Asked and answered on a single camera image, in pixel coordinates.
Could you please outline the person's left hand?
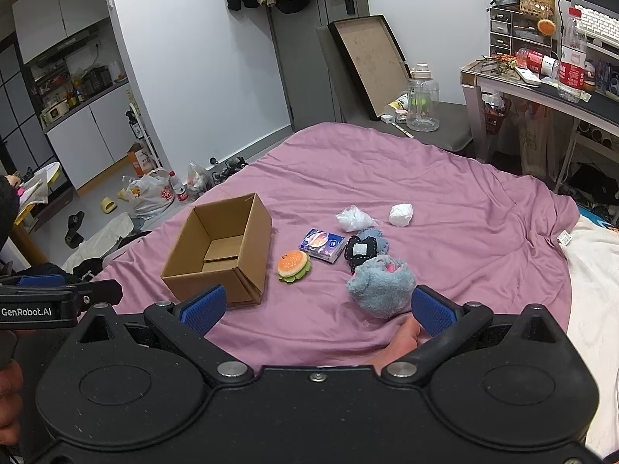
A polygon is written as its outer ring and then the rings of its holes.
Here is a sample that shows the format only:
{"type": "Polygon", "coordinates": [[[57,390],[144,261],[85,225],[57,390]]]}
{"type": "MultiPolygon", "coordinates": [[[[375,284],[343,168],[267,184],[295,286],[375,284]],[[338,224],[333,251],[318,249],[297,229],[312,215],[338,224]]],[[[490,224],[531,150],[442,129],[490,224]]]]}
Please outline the person's left hand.
{"type": "Polygon", "coordinates": [[[12,359],[1,370],[0,387],[0,441],[2,445],[15,445],[20,436],[19,418],[23,410],[23,374],[16,360],[12,359]]]}

